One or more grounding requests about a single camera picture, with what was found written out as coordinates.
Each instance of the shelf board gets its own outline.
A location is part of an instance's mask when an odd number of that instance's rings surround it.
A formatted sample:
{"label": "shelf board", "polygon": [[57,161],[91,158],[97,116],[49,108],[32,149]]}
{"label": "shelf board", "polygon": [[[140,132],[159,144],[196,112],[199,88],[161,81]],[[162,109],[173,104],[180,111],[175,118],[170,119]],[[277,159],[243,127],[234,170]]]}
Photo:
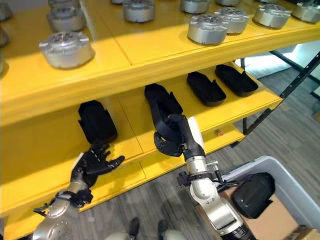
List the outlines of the shelf board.
{"label": "shelf board", "polygon": [[[1,77],[2,125],[237,58],[320,39],[320,22],[307,24],[291,17],[279,30],[250,21],[244,33],[227,36],[223,44],[200,46],[186,37],[191,15],[179,10],[178,0],[157,0],[155,20],[144,24],[125,22],[122,7],[110,1],[81,3],[88,20],[84,33],[93,41],[96,56],[78,69],[53,69],[38,49],[38,43],[51,33],[45,20],[49,9],[17,13],[1,23],[11,39],[3,48],[9,70]],[[289,10],[294,6],[285,1],[280,4]],[[246,0],[239,8],[252,16],[257,5]],[[209,12],[217,8],[211,3]]]}
{"label": "shelf board", "polygon": [[[221,130],[224,135],[217,136],[213,131],[203,134],[206,153],[216,151],[236,141],[241,141],[245,136],[233,125],[228,125]],[[126,166],[116,169],[114,172],[102,175],[92,188],[94,196],[91,204],[81,210],[86,210],[96,204],[109,200],[132,188],[157,178],[185,164],[183,157],[169,157],[159,152],[153,152],[139,158],[137,162],[131,162]],[[44,219],[33,213],[32,209],[48,202],[48,197],[38,204],[25,206],[8,216],[4,235],[6,240],[15,240],[34,231],[36,226]]]}
{"label": "shelf board", "polygon": [[[124,155],[127,159],[122,165],[126,165],[142,154],[142,149],[118,99],[99,101],[108,109],[118,131],[108,159]],[[78,124],[78,109],[66,108],[3,128],[2,216],[53,197],[68,185],[75,160],[90,146]]]}
{"label": "shelf board", "polygon": [[[240,72],[243,71],[232,62],[227,64]],[[203,105],[188,86],[187,75],[168,79],[159,82],[159,84],[164,86],[168,92],[173,92],[182,106],[184,115],[188,118],[192,116],[196,118],[201,132],[228,125],[268,107],[274,107],[283,100],[253,77],[252,79],[259,88],[251,96],[238,97],[215,76],[215,67],[209,67],[200,70],[200,72],[207,75],[210,80],[216,79],[218,85],[225,92],[227,97],[222,104],[214,107]],[[137,88],[121,93],[117,97],[143,152],[147,153],[155,150],[155,145],[151,141],[155,127],[144,90],[144,87]]]}

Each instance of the wire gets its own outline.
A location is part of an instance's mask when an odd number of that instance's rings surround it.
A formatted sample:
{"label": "wire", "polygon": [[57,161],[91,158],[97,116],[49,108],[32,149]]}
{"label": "wire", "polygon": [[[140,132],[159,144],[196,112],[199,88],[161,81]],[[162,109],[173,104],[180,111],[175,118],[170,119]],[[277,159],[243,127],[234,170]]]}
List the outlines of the wire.
{"label": "wire", "polygon": [[241,185],[241,183],[236,180],[232,180],[232,181],[223,180],[220,170],[215,170],[214,172],[216,174],[216,177],[218,178],[218,180],[214,180],[215,183],[223,184],[228,187],[239,187]]}
{"label": "wire", "polygon": [[236,180],[233,180],[233,181],[227,181],[227,180],[224,180],[223,182],[220,182],[218,180],[213,180],[214,183],[218,183],[218,184],[222,184],[222,185],[225,185],[225,186],[228,186],[228,187],[239,187],[242,185],[242,183],[236,181]]}

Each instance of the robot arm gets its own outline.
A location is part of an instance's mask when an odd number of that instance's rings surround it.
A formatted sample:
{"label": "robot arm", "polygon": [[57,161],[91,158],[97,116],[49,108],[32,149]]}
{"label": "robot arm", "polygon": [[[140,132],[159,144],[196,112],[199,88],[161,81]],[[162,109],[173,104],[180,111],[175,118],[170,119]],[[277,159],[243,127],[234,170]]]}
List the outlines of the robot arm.
{"label": "robot arm", "polygon": [[84,154],[80,154],[71,173],[70,184],[66,190],[59,191],[50,204],[33,211],[45,219],[35,229],[33,240],[71,240],[71,229],[77,221],[79,208],[89,204],[93,199],[90,188],[99,175],[108,173],[118,167],[125,159],[120,156],[106,161],[110,151],[105,152],[108,144],[94,143]]}
{"label": "robot arm", "polygon": [[[154,142],[163,154],[175,157],[183,154],[188,173],[179,173],[179,185],[190,187],[191,196],[202,206],[223,240],[256,240],[232,205],[218,195],[213,175],[208,172],[204,141],[196,119],[191,117],[187,120],[181,114],[171,114],[168,118],[179,141],[165,141],[156,132]],[[223,183],[218,162],[214,163],[213,168],[219,181]]]}

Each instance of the small orange object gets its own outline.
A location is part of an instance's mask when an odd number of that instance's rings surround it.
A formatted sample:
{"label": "small orange object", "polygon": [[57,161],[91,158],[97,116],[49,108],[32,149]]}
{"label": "small orange object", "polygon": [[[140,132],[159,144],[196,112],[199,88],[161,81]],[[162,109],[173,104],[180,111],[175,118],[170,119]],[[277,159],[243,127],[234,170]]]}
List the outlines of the small orange object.
{"label": "small orange object", "polygon": [[214,132],[220,137],[220,136],[222,136],[223,134],[225,134],[222,130],[220,130],[220,129],[216,129],[216,130],[214,130]]}

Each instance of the gray carpet floor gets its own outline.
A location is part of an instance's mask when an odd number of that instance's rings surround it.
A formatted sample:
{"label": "gray carpet floor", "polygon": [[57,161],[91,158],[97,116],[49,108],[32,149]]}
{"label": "gray carpet floor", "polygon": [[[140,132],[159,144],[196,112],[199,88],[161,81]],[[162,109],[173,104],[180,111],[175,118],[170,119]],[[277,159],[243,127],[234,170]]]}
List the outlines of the gray carpet floor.
{"label": "gray carpet floor", "polygon": [[[279,94],[297,75],[289,68],[260,80]],[[318,86],[307,78],[239,145],[220,149],[208,160],[218,160],[226,172],[260,156],[275,157],[320,205],[320,124],[312,118],[320,110],[320,101],[310,95]],[[139,217],[139,240],[156,240],[161,219],[182,231],[188,240],[213,240],[187,189],[177,184],[178,173],[185,170],[176,169],[81,213],[74,239],[104,240],[116,231],[125,232],[130,220]]]}

